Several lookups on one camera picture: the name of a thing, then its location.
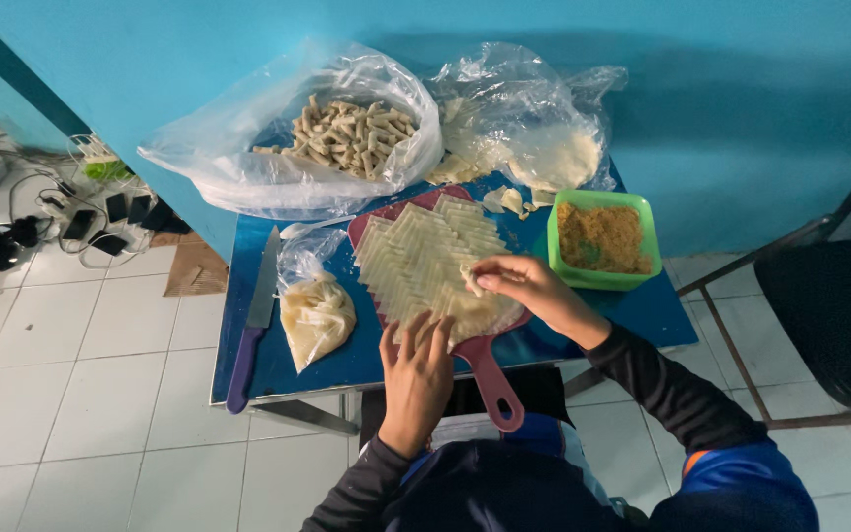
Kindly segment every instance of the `pink cutting board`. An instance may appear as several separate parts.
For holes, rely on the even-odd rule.
[[[357,248],[357,244],[360,243],[360,237],[363,236],[363,231],[366,229],[367,222],[371,216],[396,220],[399,214],[403,212],[404,205],[408,202],[432,210],[436,201],[439,200],[440,194],[448,194],[463,200],[473,201],[472,197],[464,188],[457,186],[437,188],[411,199],[397,201],[391,205],[354,218],[350,222],[350,225],[347,226],[347,236],[350,239],[350,244],[353,245],[354,249]],[[375,300],[373,300],[373,306],[379,309],[379,303]],[[378,312],[376,315],[379,316],[380,324],[385,327],[384,316]],[[452,355],[464,359],[472,367],[472,374],[475,375],[475,381],[478,382],[481,400],[484,401],[485,408],[488,409],[488,416],[491,418],[494,426],[503,432],[514,432],[520,428],[524,422],[524,406],[518,400],[511,384],[504,377],[500,366],[497,365],[494,357],[491,356],[491,342],[498,334],[504,334],[517,329],[526,324],[528,320],[530,320],[530,311],[525,308],[521,317],[504,331],[497,334],[469,338],[452,349]],[[502,415],[501,409],[497,406],[499,400],[503,400],[511,409],[511,417],[506,418]]]

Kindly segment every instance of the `blue table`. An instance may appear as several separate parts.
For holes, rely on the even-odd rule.
[[[610,172],[620,184],[618,191],[625,191],[614,166],[611,167]],[[511,185],[504,176],[495,172],[464,187],[473,198],[480,200],[489,190],[506,184]],[[435,187],[428,183],[408,187],[393,197],[371,202],[365,212],[422,194],[433,188]],[[525,200],[530,200],[529,189],[519,188],[523,188],[522,194]],[[544,207],[531,213],[525,222],[520,222],[510,211],[489,216],[498,222],[499,233],[514,254],[530,254],[546,260],[546,230],[549,215],[550,207]],[[267,234],[274,224],[278,224],[278,228],[283,229],[291,223],[244,215],[238,217],[228,295],[219,337],[219,355],[212,383],[211,404],[213,405],[225,402],[235,354],[252,300],[261,251],[265,247]],[[345,229],[346,225],[344,223],[337,226]],[[357,283],[360,271],[353,266],[352,252],[353,248],[345,239],[337,249],[335,257],[325,263],[325,269],[337,276],[337,282],[347,290],[356,307],[357,325],[350,338],[336,351],[308,366],[301,375],[297,375],[279,319],[279,311],[275,308],[271,327],[258,345],[252,384],[249,388],[250,405],[265,405],[274,401],[359,391],[381,385],[383,368],[377,346],[382,328],[376,318],[372,298],[367,293],[366,286]],[[590,290],[578,292],[601,314],[658,347],[698,342],[691,322],[674,288],[668,282],[668,275],[665,272],[628,293]],[[502,368],[553,364],[584,357],[575,345],[565,337],[551,331],[536,317],[525,327],[495,339],[491,352]],[[458,375],[464,376],[467,375],[468,365],[456,359],[455,369]],[[305,403],[301,405],[313,409]],[[257,413],[252,409],[247,412]],[[273,413],[290,417],[290,414],[282,412]],[[323,417],[323,411],[309,414],[311,417]],[[303,418],[303,412],[295,417]]]

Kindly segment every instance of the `purple knife handle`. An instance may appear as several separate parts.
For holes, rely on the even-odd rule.
[[[245,410],[248,404],[248,386],[252,381],[254,369],[254,352],[258,341],[265,335],[260,327],[245,327],[242,341],[238,344],[238,354],[235,355],[235,368],[231,370],[229,394],[225,398],[225,410],[238,414]]]

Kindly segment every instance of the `blue wall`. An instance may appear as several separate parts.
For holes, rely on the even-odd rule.
[[[64,152],[67,136],[0,78],[0,129],[24,146]]]
[[[742,250],[851,187],[851,2],[0,0],[0,37],[212,243],[233,216],[135,149],[307,33],[416,71],[482,40],[555,67],[621,65],[612,153],[653,204],[664,255]]]

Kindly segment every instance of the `black sleeve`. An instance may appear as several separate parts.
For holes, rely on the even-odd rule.
[[[586,358],[618,382],[646,412],[678,438],[689,453],[763,441],[767,428],[754,421],[714,384],[661,354],[649,342],[613,324]]]
[[[350,466],[301,530],[367,530],[379,519],[390,495],[409,470],[409,461],[374,436],[366,453]]]

